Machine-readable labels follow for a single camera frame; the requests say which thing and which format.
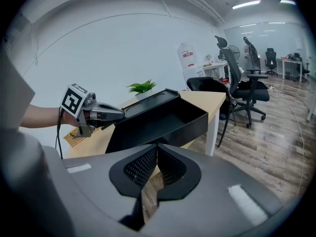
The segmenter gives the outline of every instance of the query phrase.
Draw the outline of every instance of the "hand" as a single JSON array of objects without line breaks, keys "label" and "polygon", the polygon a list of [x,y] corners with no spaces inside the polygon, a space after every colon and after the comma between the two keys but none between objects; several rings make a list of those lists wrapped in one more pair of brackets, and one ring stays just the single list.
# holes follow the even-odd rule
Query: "hand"
[{"label": "hand", "polygon": [[[89,117],[90,117],[90,112],[83,111],[83,114],[84,114],[84,117],[85,117],[85,118],[89,118]],[[69,125],[76,126],[76,127],[78,126],[75,117],[72,116],[72,115],[70,115],[70,114],[69,114],[68,112],[66,112],[66,111],[65,111],[64,114],[63,114],[61,123],[62,123],[62,124],[69,124]]]}]

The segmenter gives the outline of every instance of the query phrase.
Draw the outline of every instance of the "green plant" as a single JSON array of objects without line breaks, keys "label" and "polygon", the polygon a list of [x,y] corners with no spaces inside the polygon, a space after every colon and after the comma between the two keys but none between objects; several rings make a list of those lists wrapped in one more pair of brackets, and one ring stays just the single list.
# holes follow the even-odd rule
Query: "green plant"
[{"label": "green plant", "polygon": [[137,93],[145,93],[148,90],[151,90],[153,87],[155,87],[157,84],[155,82],[151,82],[152,80],[148,80],[145,83],[133,83],[130,86],[129,92],[137,92]]}]

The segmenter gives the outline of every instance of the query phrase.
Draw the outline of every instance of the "cable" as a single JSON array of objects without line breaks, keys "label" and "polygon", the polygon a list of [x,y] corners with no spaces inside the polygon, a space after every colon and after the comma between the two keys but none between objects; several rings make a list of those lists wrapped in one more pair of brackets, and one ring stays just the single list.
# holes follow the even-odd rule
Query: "cable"
[{"label": "cable", "polygon": [[299,186],[297,188],[297,192],[296,192],[296,197],[298,195],[298,192],[300,191],[300,188],[301,188],[301,183],[302,183],[302,179],[303,179],[303,174],[304,174],[304,164],[305,164],[305,143],[304,143],[304,139],[303,139],[303,135],[302,135],[302,130],[301,130],[301,127],[300,127],[300,124],[298,122],[298,119],[295,115],[295,112],[293,111],[292,107],[289,105],[289,103],[280,95],[280,97],[286,102],[286,104],[289,106],[289,108],[291,109],[292,113],[294,114],[295,116],[295,119],[296,119],[296,122],[297,122],[297,125],[298,125],[298,129],[300,130],[300,135],[301,135],[301,139],[302,139],[302,143],[303,143],[303,163],[302,163],[302,174],[301,174],[301,179],[300,179],[300,183],[299,183]]},{"label": "cable", "polygon": [[303,143],[302,172],[301,172],[300,183],[299,183],[299,185],[298,185],[297,192],[296,192],[296,195],[295,195],[295,197],[297,197],[297,195],[298,195],[298,193],[299,193],[299,191],[300,191],[300,188],[301,188],[301,184],[302,184],[302,180],[303,180],[303,175],[304,175],[304,165],[305,165],[305,143],[304,143],[304,139],[303,139],[303,135],[302,135],[302,129],[301,129],[301,127],[300,127],[300,124],[299,124],[299,122],[298,122],[298,119],[297,119],[296,114],[295,114],[295,112],[293,111],[292,107],[289,105],[289,103],[288,103],[288,102],[282,97],[282,95],[281,95],[281,93],[284,93],[284,94],[286,94],[286,93],[283,92],[283,91],[280,91],[280,92],[277,91],[277,89],[276,89],[274,86],[272,86],[272,85],[271,85],[271,87],[272,87],[272,89],[274,89],[274,90],[277,92],[277,94],[278,94],[278,96],[273,96],[273,95],[271,95],[271,96],[272,96],[272,97],[276,97],[276,98],[281,97],[281,98],[285,101],[285,103],[288,105],[288,107],[291,109],[291,111],[292,111],[292,113],[293,113],[293,115],[294,115],[294,117],[295,117],[295,119],[296,119],[296,123],[297,123],[298,129],[299,129],[299,131],[300,131],[300,136],[301,136],[302,143]]},{"label": "cable", "polygon": [[[261,81],[261,82],[267,83],[267,84],[271,84],[271,82],[269,82],[269,81]],[[313,92],[309,91],[308,89],[299,89],[299,88],[288,86],[286,84],[279,84],[279,83],[275,83],[275,85],[284,86],[284,87],[288,87],[288,88],[292,88],[292,89],[296,89],[296,90],[298,89],[298,90],[301,90],[301,91],[308,91],[309,93],[313,94]]]},{"label": "cable", "polygon": [[290,96],[296,98],[297,100],[300,100],[300,101],[304,104],[305,107],[309,108],[309,106],[304,102],[304,100],[298,98],[297,96],[294,96],[294,95],[291,94],[291,93],[284,92],[284,91],[280,90],[279,88],[277,88],[277,87],[275,86],[275,85],[277,85],[277,84],[275,84],[274,86],[272,86],[272,85],[269,83],[269,85],[270,85],[270,87],[271,87],[270,89],[274,89],[274,90],[277,92],[277,94],[278,94],[278,96],[273,96],[272,94],[270,94],[270,96],[275,97],[275,98],[278,98],[278,97],[280,97],[280,93],[283,93],[283,94],[286,94],[286,95],[290,95]]},{"label": "cable", "polygon": [[57,136],[56,136],[56,141],[55,141],[55,148],[57,148],[57,141],[58,141],[58,146],[59,146],[59,152],[60,152],[60,158],[63,159],[63,152],[61,150],[61,145],[60,145],[60,139],[59,139],[59,130],[60,130],[60,126],[61,126],[61,119],[62,116],[64,114],[64,109],[61,109],[61,107],[59,107],[58,109],[58,121],[57,121]]}]

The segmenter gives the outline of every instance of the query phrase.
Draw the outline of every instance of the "office chair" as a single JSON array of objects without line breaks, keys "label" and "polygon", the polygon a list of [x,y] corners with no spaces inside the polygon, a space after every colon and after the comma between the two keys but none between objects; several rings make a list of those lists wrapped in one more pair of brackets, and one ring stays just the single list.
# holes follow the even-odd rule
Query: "office chair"
[{"label": "office chair", "polygon": [[226,100],[223,102],[219,110],[219,119],[225,120],[224,130],[221,135],[221,139],[217,145],[219,148],[224,134],[227,128],[228,120],[231,114],[233,114],[234,124],[236,126],[236,118],[234,114],[234,108],[237,105],[237,100],[231,98],[228,88],[219,80],[212,77],[198,77],[198,78],[189,78],[187,80],[187,85],[192,91],[211,91],[211,92],[224,92],[226,93]]},{"label": "office chair", "polygon": [[273,71],[273,69],[277,67],[277,53],[274,52],[273,48],[267,48],[266,57],[266,67],[268,67],[270,71],[265,72],[265,74],[271,76],[276,75],[278,77],[278,73]]},{"label": "office chair", "polygon": [[[234,109],[234,113],[246,110],[248,114],[248,119],[249,119],[247,128],[250,128],[252,124],[250,111],[254,111],[254,112],[262,114],[261,120],[266,119],[266,113],[253,107],[253,104],[255,104],[257,100],[264,101],[264,102],[269,101],[270,96],[269,96],[267,87],[265,87],[263,83],[258,84],[258,79],[267,79],[268,76],[250,74],[250,75],[247,75],[247,77],[250,79],[249,83],[239,84],[239,81],[241,79],[241,73],[240,73],[239,67],[236,63],[236,60],[234,59],[233,53],[229,49],[225,48],[226,47],[225,44],[227,44],[226,41],[221,41],[217,45],[223,51],[223,54],[225,55],[226,60],[231,70],[232,81],[231,81],[231,87],[229,90],[230,94],[233,98],[242,98],[243,100],[246,101],[246,103],[237,102],[237,104],[240,105],[240,107],[237,109]],[[250,69],[247,71],[252,73],[254,71],[259,71],[259,69]],[[241,87],[244,84],[248,84],[250,88],[245,88],[244,86]]]},{"label": "office chair", "polygon": [[[302,57],[300,56],[300,54],[299,53],[294,53],[294,59],[295,60],[297,60],[297,61],[300,61],[300,62],[302,62],[303,60],[302,60]],[[300,73],[301,72],[301,68],[300,68],[300,64],[297,64],[297,66],[296,66],[296,71],[298,72],[298,73]],[[309,74],[311,71],[309,71],[309,70],[307,70],[307,69],[304,69],[304,66],[303,66],[303,63],[302,63],[302,82],[310,82],[310,81],[308,81],[306,78],[305,78],[305,74]]]}]

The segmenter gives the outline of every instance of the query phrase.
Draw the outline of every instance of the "wooden floor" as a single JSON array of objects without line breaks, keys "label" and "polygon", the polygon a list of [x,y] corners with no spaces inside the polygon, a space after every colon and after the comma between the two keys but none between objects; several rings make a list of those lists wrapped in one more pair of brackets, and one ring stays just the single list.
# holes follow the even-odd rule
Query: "wooden floor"
[{"label": "wooden floor", "polygon": [[[233,163],[286,202],[294,198],[297,192],[298,195],[304,193],[315,171],[316,118],[312,117],[309,122],[306,121],[315,82],[310,79],[309,84],[299,83],[282,80],[281,77],[269,77],[262,81],[267,86],[285,84],[290,87],[275,85],[283,92],[280,97],[274,90],[269,90],[270,100],[258,101],[255,104],[255,107],[266,112],[267,116],[261,121],[260,114],[251,112],[253,123],[250,129],[246,128],[246,111],[236,113],[237,126],[229,121],[222,145],[215,148],[214,155]],[[298,119],[305,144],[304,150],[296,118],[285,101]],[[223,127],[224,122],[220,121],[219,132]],[[189,149],[204,154],[205,144],[206,134],[197,138]],[[302,172],[303,178],[298,191]],[[156,175],[143,189],[145,221],[157,209],[157,190],[162,188],[161,175]]]}]

